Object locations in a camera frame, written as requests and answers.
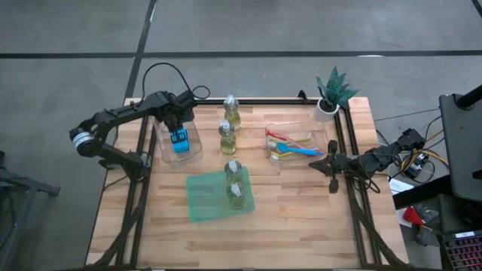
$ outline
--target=white pot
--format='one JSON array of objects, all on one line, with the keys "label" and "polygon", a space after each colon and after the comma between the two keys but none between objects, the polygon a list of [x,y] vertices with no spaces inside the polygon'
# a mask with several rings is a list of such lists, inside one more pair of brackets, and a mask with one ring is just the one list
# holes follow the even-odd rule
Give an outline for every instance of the white pot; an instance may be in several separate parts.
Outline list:
[{"label": "white pot", "polygon": [[337,105],[337,109],[335,109],[333,112],[325,112],[320,106],[320,102],[322,102],[322,100],[323,98],[321,98],[318,101],[318,103],[316,103],[315,119],[320,122],[327,122],[327,121],[333,120],[333,116],[338,112],[338,109],[340,109],[340,106]]}]

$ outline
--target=potted plant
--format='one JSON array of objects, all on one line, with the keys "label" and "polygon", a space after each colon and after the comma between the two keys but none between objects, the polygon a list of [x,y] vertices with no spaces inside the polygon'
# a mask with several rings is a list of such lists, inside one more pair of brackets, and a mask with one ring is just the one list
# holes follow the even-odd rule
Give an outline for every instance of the potted plant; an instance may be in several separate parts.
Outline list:
[{"label": "potted plant", "polygon": [[333,68],[330,79],[326,86],[322,79],[316,77],[318,90],[322,98],[318,101],[315,108],[315,119],[318,121],[329,121],[340,109],[340,104],[348,102],[359,90],[349,90],[349,84],[343,84],[345,74],[338,76],[337,67]]}]

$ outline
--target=wooden table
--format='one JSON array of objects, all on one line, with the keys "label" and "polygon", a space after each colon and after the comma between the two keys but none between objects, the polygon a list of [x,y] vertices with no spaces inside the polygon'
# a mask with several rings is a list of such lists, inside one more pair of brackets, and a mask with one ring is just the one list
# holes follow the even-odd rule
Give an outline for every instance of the wooden table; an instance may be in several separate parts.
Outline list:
[{"label": "wooden table", "polygon": [[[353,98],[350,107],[358,148],[363,153],[377,146],[368,99]],[[219,150],[217,119],[224,115],[224,109],[220,105],[198,105],[194,109],[194,121],[203,144],[202,160],[174,169],[161,160],[160,149],[156,147],[138,267],[359,267],[343,176],[338,177],[338,193],[330,194],[329,178],[321,172],[306,164],[275,167],[267,158],[265,126],[309,120],[313,109],[314,105],[240,106],[242,130],[237,134],[238,150],[229,157]],[[342,116],[350,154],[344,119]],[[120,126],[117,148],[136,149],[140,123],[137,120]],[[336,140],[334,122],[325,127],[329,139]],[[222,170],[233,158],[249,170],[255,211],[220,221],[191,223],[186,178]],[[120,169],[109,172],[106,184],[123,175]],[[374,181],[382,191],[380,194],[369,192],[375,227],[397,256],[407,262],[389,184],[383,176],[375,177]],[[118,234],[128,186],[126,180],[103,193],[86,263],[99,259]],[[366,236],[365,233],[365,247],[370,256]],[[127,242],[127,260],[131,242],[132,237]]]}]

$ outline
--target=green plant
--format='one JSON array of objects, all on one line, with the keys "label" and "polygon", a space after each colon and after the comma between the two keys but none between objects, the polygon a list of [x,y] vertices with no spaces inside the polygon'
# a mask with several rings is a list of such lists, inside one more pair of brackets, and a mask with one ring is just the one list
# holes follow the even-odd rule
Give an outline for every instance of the green plant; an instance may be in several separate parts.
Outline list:
[{"label": "green plant", "polygon": [[333,68],[330,79],[326,86],[323,84],[322,79],[316,77],[318,82],[318,90],[323,97],[322,103],[324,109],[328,111],[334,111],[337,105],[340,103],[348,102],[359,90],[349,90],[349,84],[343,84],[345,81],[345,74],[338,76],[337,67]]}]

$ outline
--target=glass bottle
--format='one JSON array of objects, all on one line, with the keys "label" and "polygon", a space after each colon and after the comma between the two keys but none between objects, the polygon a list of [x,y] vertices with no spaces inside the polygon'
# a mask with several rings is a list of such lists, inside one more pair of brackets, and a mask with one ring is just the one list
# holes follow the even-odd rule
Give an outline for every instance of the glass bottle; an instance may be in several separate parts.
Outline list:
[{"label": "glass bottle", "polygon": [[228,95],[224,100],[223,106],[224,110],[226,110],[224,113],[224,119],[229,121],[236,131],[239,130],[241,127],[241,117],[238,112],[238,100],[235,99],[233,95]]},{"label": "glass bottle", "polygon": [[219,134],[221,135],[221,152],[233,155],[236,152],[236,136],[234,127],[227,120],[220,120]]},{"label": "glass bottle", "polygon": [[243,186],[243,168],[241,163],[231,160],[224,166],[226,172],[226,194],[229,200],[229,207],[240,210],[244,207],[244,186]]}]

